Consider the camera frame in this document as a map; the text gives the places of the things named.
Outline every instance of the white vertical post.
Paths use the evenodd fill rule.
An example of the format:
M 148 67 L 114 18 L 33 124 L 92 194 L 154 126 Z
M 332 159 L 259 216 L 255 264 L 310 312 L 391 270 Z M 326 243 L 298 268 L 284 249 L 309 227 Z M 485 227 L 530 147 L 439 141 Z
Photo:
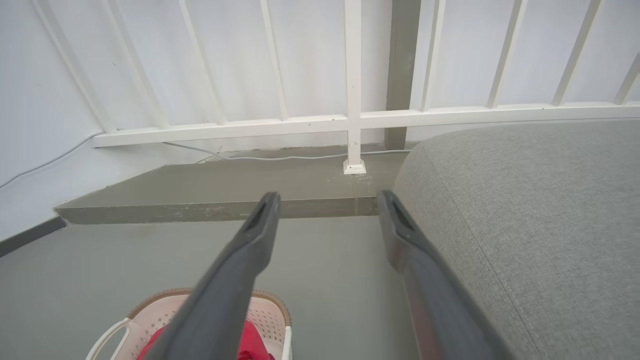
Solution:
M 562 78 L 560 79 L 560 84 L 558 84 L 556 94 L 551 101 L 551 104 L 555 106 L 564 104 L 564 95 L 566 93 L 566 89 L 569 87 L 571 76 L 573 75 L 573 71 L 575 70 L 576 65 L 578 65 L 580 54 L 582 53 L 584 44 L 587 42 L 587 37 L 589 36 L 589 32 L 591 31 L 591 26 L 593 25 L 594 20 L 600 12 L 602 2 L 603 0 L 591 0 L 591 2 L 589 3 L 587 14 L 585 14 L 584 16 L 582 26 L 580 27 L 580 31 L 578 32 L 578 37 L 575 39 L 575 44 L 573 45 L 571 55 L 569 55 L 569 60 L 566 63 L 566 67 L 564 68 L 564 73 L 562 75 Z
M 142 67 L 142 62 L 140 62 L 140 58 L 133 46 L 133 41 L 131 41 L 131 37 L 127 31 L 127 26 L 124 24 L 124 20 L 120 10 L 118 9 L 118 5 L 116 4 L 116 0 L 103 0 L 102 4 L 105 12 L 107 13 L 107 17 L 109 18 L 109 22 L 111 23 L 113 33 L 118 40 L 118 45 L 127 58 L 129 68 L 133 74 L 138 91 L 154 115 L 156 125 L 159 129 L 169 128 L 169 122 L 164 115 L 162 107 L 160 107 L 160 102 L 158 101 L 153 88 L 151 87 L 147 73 Z
M 427 111 L 431 106 L 433 87 L 436 78 L 438 55 L 440 53 L 440 37 L 442 37 L 442 23 L 444 21 L 445 0 L 435 0 L 433 4 L 433 20 L 431 21 L 431 41 L 427 56 L 427 72 L 424 76 L 424 90 L 422 91 L 422 105 L 420 111 Z
M 638 74 L 640 74 L 640 53 L 636 54 L 636 59 L 634 60 L 633 64 L 631 64 L 629 72 L 627 73 L 627 76 L 625 76 L 625 79 L 622 81 L 620 90 L 618 90 L 618 94 L 613 100 L 614 103 L 618 105 L 624 105 L 627 103 L 629 91 L 631 90 L 631 86 L 634 85 L 634 82 L 638 78 Z
M 91 86 L 89 79 L 86 77 L 82 66 L 80 66 L 80 63 L 71 48 L 71 44 L 67 40 L 67 37 L 62 31 L 55 14 L 53 14 L 53 10 L 51 10 L 51 7 L 49 6 L 48 0 L 33 0 L 33 5 L 40 16 L 40 19 L 42 19 L 45 28 L 47 28 L 47 32 L 49 33 L 49 36 L 51 36 L 51 40 L 53 40 L 60 56 L 62 56 L 62 60 L 69 69 L 71 76 L 76 81 L 76 85 L 80 88 L 80 92 L 82 92 L 85 101 L 89 104 L 91 111 L 98 120 L 98 123 L 102 126 L 102 129 L 105 132 L 116 133 L 117 130 L 115 124 L 100 102 L 100 99 Z
M 360 158 L 360 112 L 362 102 L 362 4 L 361 0 L 344 0 L 344 45 L 347 63 L 347 148 L 345 174 L 365 174 Z
M 497 106 L 502 77 L 505 70 L 509 67 L 509 63 L 513 57 L 513 48 L 518 40 L 518 33 L 520 32 L 520 26 L 522 25 L 524 11 L 527 8 L 527 2 L 528 0 L 515 0 L 513 2 L 511 19 L 509 20 L 507 33 L 504 37 L 504 44 L 502 45 L 502 53 L 500 54 L 500 60 L 498 61 L 498 68 L 495 71 L 493 85 L 491 87 L 491 92 L 489 93 L 489 101 L 486 104 L 486 107 L 489 109 L 493 109 Z
M 287 114 L 287 103 L 284 99 L 284 88 L 282 87 L 282 76 L 280 75 L 280 62 L 278 61 L 278 49 L 276 49 L 276 40 L 273 36 L 273 28 L 271 28 L 271 16 L 269 15 L 269 5 L 267 0 L 260 0 L 262 7 L 262 19 L 264 20 L 264 29 L 267 33 L 267 43 L 269 45 L 269 55 L 271 56 L 271 68 L 273 69 L 273 77 L 276 81 L 276 91 L 278 92 L 278 102 L 280 103 L 280 113 L 282 120 L 289 120 Z
M 213 75 L 211 74 L 211 70 L 209 69 L 207 55 L 204 51 L 202 51 L 200 39 L 198 37 L 198 34 L 196 33 L 195 28 L 193 27 L 187 0 L 180 0 L 179 2 L 180 10 L 182 11 L 182 17 L 184 18 L 184 22 L 187 25 L 187 32 L 189 33 L 189 38 L 191 39 L 191 46 L 193 47 L 193 51 L 196 53 L 200 71 L 202 71 L 202 78 L 204 79 L 205 87 L 207 88 L 207 93 L 209 94 L 211 106 L 213 107 L 213 110 L 215 111 L 218 118 L 218 121 L 212 119 L 209 122 L 217 122 L 219 125 L 224 125 L 227 122 L 227 117 L 225 116 L 224 111 L 222 111 L 222 103 L 220 101 L 218 91 L 214 85 L 215 81 L 213 81 Z

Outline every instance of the red cloth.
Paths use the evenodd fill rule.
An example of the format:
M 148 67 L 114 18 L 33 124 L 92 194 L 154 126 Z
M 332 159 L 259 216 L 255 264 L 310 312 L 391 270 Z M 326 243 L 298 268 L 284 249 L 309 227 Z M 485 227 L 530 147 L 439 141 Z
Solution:
M 145 346 L 138 360 L 143 360 L 147 352 L 151 349 L 151 346 L 162 334 L 164 327 L 161 327 L 156 331 L 149 339 L 149 343 Z M 273 356 L 267 352 L 267 348 L 262 342 L 262 336 L 255 328 L 255 325 L 251 322 L 244 322 L 244 329 L 242 332 L 242 339 L 240 340 L 240 349 L 238 350 L 238 360 L 274 360 Z

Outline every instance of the wall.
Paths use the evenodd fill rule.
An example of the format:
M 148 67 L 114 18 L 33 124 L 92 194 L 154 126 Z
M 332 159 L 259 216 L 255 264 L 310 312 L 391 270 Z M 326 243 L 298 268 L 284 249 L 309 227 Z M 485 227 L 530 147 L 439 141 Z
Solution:
M 501 103 L 549 102 L 588 0 L 529 1 Z M 211 106 L 177 0 L 119 1 L 150 82 L 171 124 L 207 121 Z M 259 2 L 191 0 L 223 107 L 230 120 L 278 116 Z M 346 111 L 341 0 L 269 0 L 290 116 Z M 486 102 L 513 2 L 447 0 L 434 107 Z M 51 0 L 76 56 L 122 129 L 152 126 L 100 1 Z M 363 0 L 362 109 L 386 103 L 391 0 Z M 412 108 L 422 96 L 433 2 L 423 1 Z M 640 50 L 640 3 L 608 0 L 596 20 L 568 101 L 610 101 Z M 0 3 L 0 183 L 99 131 L 31 1 Z M 632 90 L 640 100 L 640 88 Z M 411 128 L 408 140 L 470 126 Z M 382 142 L 383 131 L 363 132 Z M 343 133 L 263 136 L 192 145 L 236 151 L 346 143 Z M 162 144 L 117 149 L 84 145 L 64 160 L 0 189 L 0 239 L 53 216 L 51 208 L 150 169 L 203 154 Z

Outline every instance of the gray pillar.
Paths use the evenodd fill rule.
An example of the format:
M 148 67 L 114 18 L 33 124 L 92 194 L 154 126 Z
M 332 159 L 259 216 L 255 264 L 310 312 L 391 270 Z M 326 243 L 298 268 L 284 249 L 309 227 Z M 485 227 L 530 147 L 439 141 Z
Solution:
M 420 0 L 394 0 L 387 80 L 387 110 L 405 110 L 411 99 L 415 44 L 418 40 Z M 385 129 L 385 147 L 404 149 L 406 127 Z

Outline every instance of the electrical cord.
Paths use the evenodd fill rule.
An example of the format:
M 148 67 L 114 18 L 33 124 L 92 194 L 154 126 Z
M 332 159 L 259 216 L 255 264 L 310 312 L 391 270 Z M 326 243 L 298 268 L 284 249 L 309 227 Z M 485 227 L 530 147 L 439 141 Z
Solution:
M 181 145 L 179 143 L 172 143 L 172 142 L 163 142 L 163 143 L 166 144 L 166 145 L 182 147 L 182 148 L 189 149 L 189 150 L 206 152 L 207 154 L 212 154 L 213 156 L 217 156 L 217 157 L 222 158 L 224 160 L 264 160 L 264 161 L 277 161 L 277 160 L 288 160 L 288 159 L 320 160 L 320 159 L 330 159 L 330 158 L 339 158 L 341 156 L 347 156 L 347 154 L 345 153 L 345 154 L 326 155 L 326 156 L 286 156 L 284 158 L 254 158 L 253 156 L 234 156 L 234 157 L 228 158 L 226 156 L 222 156 L 222 155 L 218 154 L 217 152 L 213 152 L 213 151 L 209 151 L 209 150 L 205 150 L 205 149 L 200 149 L 198 147 Z M 411 150 L 383 150 L 383 151 L 361 152 L 361 154 L 362 155 L 390 154 L 390 153 L 393 153 L 393 152 L 410 152 L 410 151 Z
M 52 160 L 49 160 L 44 164 L 38 165 L 37 167 L 31 168 L 29 170 L 26 170 L 26 171 L 23 171 L 23 172 L 17 174 L 16 176 L 12 177 L 11 179 L 5 181 L 2 185 L 0 185 L 0 189 L 2 189 L 5 186 L 9 185 L 12 181 L 16 180 L 20 176 L 24 176 L 24 175 L 26 175 L 26 174 L 28 174 L 30 172 L 34 172 L 36 170 L 44 168 L 47 165 L 50 165 L 51 163 L 54 163 L 55 161 L 58 161 L 58 160 L 64 158 L 65 156 L 69 155 L 70 153 L 72 153 L 74 150 L 76 150 L 80 146 L 84 145 L 87 141 L 91 140 L 92 138 L 95 138 L 98 135 L 102 135 L 102 134 L 104 134 L 104 131 L 100 131 L 98 133 L 92 134 L 92 135 L 88 136 L 87 138 L 85 138 L 82 142 L 80 142 L 79 144 L 77 144 L 76 146 L 71 148 L 71 150 L 63 153 L 62 155 L 60 155 L 60 156 L 58 156 L 58 157 L 56 157 L 56 158 L 54 158 Z M 217 156 L 217 157 L 222 158 L 224 160 L 264 160 L 264 161 L 277 161 L 277 160 L 288 160 L 288 159 L 319 160 L 319 159 L 330 159 L 330 158 L 339 158 L 341 156 L 347 156 L 347 154 L 336 154 L 336 155 L 326 155 L 326 156 L 287 156 L 285 158 L 254 158 L 253 156 L 234 156 L 234 157 L 228 158 L 226 156 L 222 156 L 222 155 L 218 154 L 217 152 L 208 151 L 208 150 L 205 150 L 205 149 L 200 149 L 198 147 L 180 145 L 178 143 L 172 143 L 172 142 L 164 142 L 164 144 L 171 145 L 171 146 L 182 147 L 184 149 L 189 149 L 189 150 L 206 152 L 207 154 L 211 154 L 213 156 Z M 388 153 L 392 153 L 392 152 L 410 152 L 410 151 L 411 150 L 367 151 L 367 152 L 362 152 L 361 154 L 362 155 L 373 155 L 373 154 L 388 154 Z

